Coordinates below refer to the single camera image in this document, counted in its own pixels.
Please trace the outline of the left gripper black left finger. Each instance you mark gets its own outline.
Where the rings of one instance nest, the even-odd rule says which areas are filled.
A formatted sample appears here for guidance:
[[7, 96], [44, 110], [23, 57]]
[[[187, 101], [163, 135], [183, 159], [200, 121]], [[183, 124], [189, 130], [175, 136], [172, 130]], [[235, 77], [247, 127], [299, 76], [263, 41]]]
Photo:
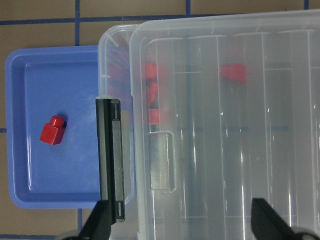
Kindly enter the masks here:
[[99, 200], [78, 235], [79, 240], [108, 240], [113, 224], [111, 202]]

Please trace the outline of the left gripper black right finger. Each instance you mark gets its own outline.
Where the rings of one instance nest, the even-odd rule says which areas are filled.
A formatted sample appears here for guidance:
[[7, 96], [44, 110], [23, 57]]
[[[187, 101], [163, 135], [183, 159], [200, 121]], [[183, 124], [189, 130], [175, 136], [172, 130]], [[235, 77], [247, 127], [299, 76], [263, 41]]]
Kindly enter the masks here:
[[251, 202], [251, 231], [257, 240], [295, 240], [295, 232], [264, 198]]

